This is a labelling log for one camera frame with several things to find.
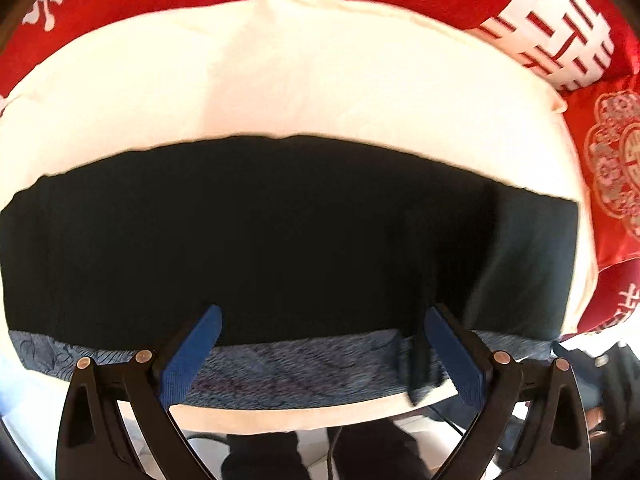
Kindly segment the red embroidered pillow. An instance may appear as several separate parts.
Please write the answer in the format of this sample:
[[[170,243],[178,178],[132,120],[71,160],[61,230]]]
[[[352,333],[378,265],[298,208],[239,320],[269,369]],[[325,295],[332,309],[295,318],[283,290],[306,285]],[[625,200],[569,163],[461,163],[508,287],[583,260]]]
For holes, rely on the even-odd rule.
[[[587,183],[599,268],[578,333],[602,332],[639,310],[639,77],[598,82],[566,97]]]

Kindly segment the cream seat cushion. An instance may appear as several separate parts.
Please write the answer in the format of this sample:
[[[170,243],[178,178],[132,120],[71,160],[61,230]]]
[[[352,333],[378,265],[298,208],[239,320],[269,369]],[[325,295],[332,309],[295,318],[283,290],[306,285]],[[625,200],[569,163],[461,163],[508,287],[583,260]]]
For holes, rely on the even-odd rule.
[[[66,44],[1,97],[1,197],[130,148],[318,133],[574,200],[561,330],[596,288],[590,207],[556,91],[425,16],[354,0],[244,0],[128,18]]]

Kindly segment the black pants with blue trim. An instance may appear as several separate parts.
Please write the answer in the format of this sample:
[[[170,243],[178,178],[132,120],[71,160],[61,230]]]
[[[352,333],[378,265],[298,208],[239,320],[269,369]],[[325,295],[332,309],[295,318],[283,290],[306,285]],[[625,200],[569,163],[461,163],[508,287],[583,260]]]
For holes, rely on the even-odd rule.
[[[424,335],[445,306],[517,356],[558,338],[578,207],[366,144],[230,136],[39,178],[1,213],[9,335],[23,365],[160,351],[195,315],[221,332],[184,400],[325,408],[444,378]]]

